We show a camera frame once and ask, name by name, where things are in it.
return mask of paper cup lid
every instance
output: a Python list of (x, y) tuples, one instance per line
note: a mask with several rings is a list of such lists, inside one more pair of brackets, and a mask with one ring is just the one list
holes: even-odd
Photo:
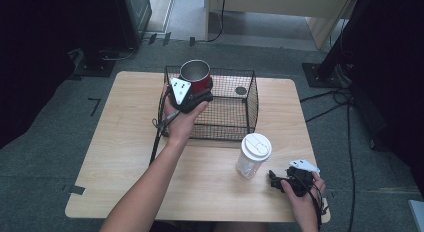
[(271, 155), (272, 147), (265, 136), (253, 133), (244, 137), (242, 141), (242, 150), (249, 159), (264, 161)]

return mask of person's hand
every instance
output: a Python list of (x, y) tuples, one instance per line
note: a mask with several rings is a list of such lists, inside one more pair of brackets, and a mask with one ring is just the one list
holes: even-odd
[[(320, 190), (321, 194), (323, 194), (325, 190), (324, 180), (321, 179), (321, 177), (315, 172), (312, 172), (312, 176), (315, 180), (314, 184)], [(281, 180), (281, 185), (283, 186), (284, 192), (290, 200), (293, 215), (301, 230), (308, 232), (318, 231), (317, 214), (315, 212), (315, 207), (311, 196), (306, 193), (303, 197), (297, 197), (293, 192), (290, 184), (285, 180)], [(318, 201), (318, 203), (320, 203), (320, 199), (318, 198), (318, 191), (315, 187), (311, 189), (311, 193)]]
[[(203, 101), (194, 110), (188, 114), (180, 112), (180, 114), (168, 125), (169, 141), (175, 143), (186, 143), (194, 127), (194, 121), (197, 116), (202, 113), (209, 103)], [(171, 105), (169, 96), (166, 97), (164, 113), (165, 117), (175, 112), (175, 108)]]

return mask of person's arm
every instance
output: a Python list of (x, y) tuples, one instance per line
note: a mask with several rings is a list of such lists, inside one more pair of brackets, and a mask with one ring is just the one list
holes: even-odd
[[(312, 173), (312, 176), (314, 177), (315, 185), (320, 190), (321, 194), (323, 194), (325, 190), (324, 180), (321, 179), (321, 177), (319, 177), (319, 175), (315, 172)], [(303, 232), (318, 231), (317, 214), (311, 196), (309, 196), (309, 194), (305, 194), (303, 197), (297, 197), (290, 184), (285, 180), (281, 181), (281, 185), (290, 200), (294, 218), (299, 224), (300, 229)], [(320, 201), (318, 199), (318, 192), (316, 189), (312, 188), (311, 192), (315, 199)]]
[[(141, 178), (115, 205), (101, 231), (149, 231), (162, 204), (178, 160), (193, 130), (197, 116), (208, 106), (202, 102), (189, 114), (180, 113), (169, 124), (169, 138), (163, 150)], [(165, 114), (173, 112), (167, 98)]]

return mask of red mug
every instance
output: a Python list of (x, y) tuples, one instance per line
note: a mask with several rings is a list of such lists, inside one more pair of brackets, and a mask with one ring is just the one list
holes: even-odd
[(191, 83), (192, 94), (197, 94), (208, 88), (211, 79), (208, 63), (203, 60), (190, 60), (181, 66), (180, 77)]

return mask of wire mesh basket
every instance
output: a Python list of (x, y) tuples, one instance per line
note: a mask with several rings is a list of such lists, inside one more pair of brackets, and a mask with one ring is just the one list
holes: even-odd
[[(165, 67), (165, 81), (178, 78), (180, 66)], [(241, 141), (256, 128), (258, 89), (253, 70), (211, 68), (213, 100), (194, 124), (192, 139)], [(168, 130), (162, 132), (168, 136)]]

